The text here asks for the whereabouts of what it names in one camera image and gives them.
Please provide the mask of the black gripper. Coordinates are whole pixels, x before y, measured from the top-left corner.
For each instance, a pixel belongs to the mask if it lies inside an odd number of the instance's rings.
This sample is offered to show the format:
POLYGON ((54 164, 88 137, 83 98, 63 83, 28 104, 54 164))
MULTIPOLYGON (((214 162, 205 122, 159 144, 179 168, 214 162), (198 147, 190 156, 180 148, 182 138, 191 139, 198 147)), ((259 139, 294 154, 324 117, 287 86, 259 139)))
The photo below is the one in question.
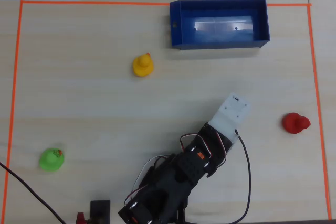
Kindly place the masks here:
POLYGON ((204 124, 198 134, 203 138, 205 144, 211 152, 210 160, 217 168, 221 167, 226 162, 227 154, 233 146, 232 141, 208 123, 204 124))

